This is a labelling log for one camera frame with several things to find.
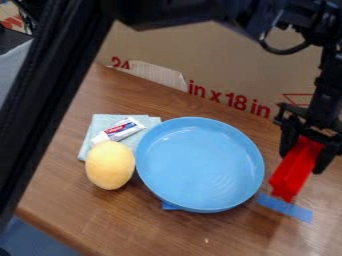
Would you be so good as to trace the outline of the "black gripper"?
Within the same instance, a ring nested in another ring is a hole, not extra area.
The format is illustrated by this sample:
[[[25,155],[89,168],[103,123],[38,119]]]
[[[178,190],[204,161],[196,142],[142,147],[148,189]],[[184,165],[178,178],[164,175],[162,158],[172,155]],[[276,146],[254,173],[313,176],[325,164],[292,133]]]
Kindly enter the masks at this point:
[[[335,158],[341,154],[342,120],[335,118],[331,123],[324,123],[310,115],[309,109],[305,107],[285,102],[278,103],[278,107],[280,110],[274,117],[274,123],[282,130],[280,155],[282,158],[286,157],[300,136],[305,136],[325,144],[327,146],[321,150],[313,169],[313,173],[320,175]]]

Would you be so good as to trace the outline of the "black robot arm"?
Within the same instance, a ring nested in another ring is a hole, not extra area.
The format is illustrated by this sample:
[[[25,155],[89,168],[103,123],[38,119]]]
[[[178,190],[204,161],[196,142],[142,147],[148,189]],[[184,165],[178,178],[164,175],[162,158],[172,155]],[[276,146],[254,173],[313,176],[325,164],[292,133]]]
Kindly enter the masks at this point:
[[[323,49],[308,107],[280,106],[280,151],[300,137],[323,144],[314,173],[342,155],[342,4],[331,0],[45,0],[38,28],[15,70],[0,78],[0,232],[14,216],[90,66],[115,22],[138,31],[214,21],[258,44],[274,28],[304,37],[297,53]]]

